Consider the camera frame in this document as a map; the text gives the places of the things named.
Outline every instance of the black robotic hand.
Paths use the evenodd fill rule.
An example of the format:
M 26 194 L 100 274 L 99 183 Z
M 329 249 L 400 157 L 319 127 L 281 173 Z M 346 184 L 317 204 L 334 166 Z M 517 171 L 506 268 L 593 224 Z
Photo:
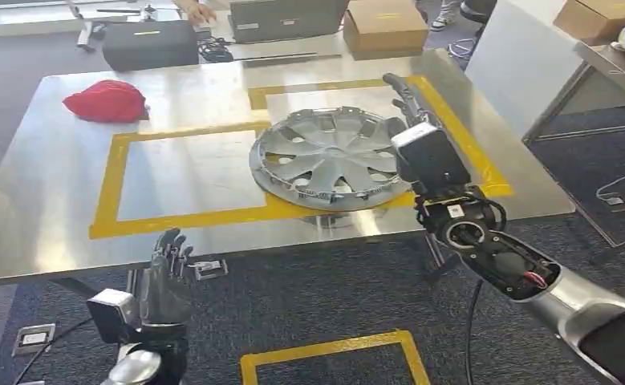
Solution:
M 140 286 L 143 325 L 180 324 L 191 317 L 188 270 L 185 267 L 193 247 L 182 249 L 185 240 L 179 229 L 170 229 L 154 246 L 152 264 L 144 271 Z

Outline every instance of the silver hubcap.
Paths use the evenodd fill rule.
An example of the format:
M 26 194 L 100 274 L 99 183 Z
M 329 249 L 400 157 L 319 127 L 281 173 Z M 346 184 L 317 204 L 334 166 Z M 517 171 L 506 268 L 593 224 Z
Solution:
M 250 166 L 264 189 L 315 209 L 366 209 L 409 189 L 384 120 L 353 107 L 294 112 L 260 135 Z

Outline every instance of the cardboard box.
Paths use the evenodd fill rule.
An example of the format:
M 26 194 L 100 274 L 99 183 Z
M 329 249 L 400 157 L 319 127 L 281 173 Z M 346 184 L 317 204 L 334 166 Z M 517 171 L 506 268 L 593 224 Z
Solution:
M 613 42 L 625 27 L 625 0 L 567 0 L 553 24 L 589 44 Z
M 355 59 L 417 56 L 428 25 L 413 0 L 362 0 L 347 6 L 343 37 Z

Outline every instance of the laptop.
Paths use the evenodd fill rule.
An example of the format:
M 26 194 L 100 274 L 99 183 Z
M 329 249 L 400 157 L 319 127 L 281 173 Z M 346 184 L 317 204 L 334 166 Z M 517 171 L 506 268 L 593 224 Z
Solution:
M 239 0 L 229 4 L 236 43 L 311 38 L 338 32 L 350 0 Z

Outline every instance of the chair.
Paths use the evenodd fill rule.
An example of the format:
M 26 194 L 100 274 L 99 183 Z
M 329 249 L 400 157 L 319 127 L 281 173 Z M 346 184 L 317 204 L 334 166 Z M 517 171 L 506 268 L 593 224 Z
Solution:
M 497 0 L 465 0 L 461 4 L 461 16 L 467 18 L 472 22 L 479 22 L 482 24 L 480 29 L 475 32 L 474 38 L 463 38 L 457 40 L 454 43 L 448 45 L 448 51 L 451 56 L 457 57 L 463 60 L 470 60 L 473 56 L 477 42 L 480 41 L 482 32 L 485 30 L 485 26 L 492 16 L 494 7 L 497 5 Z

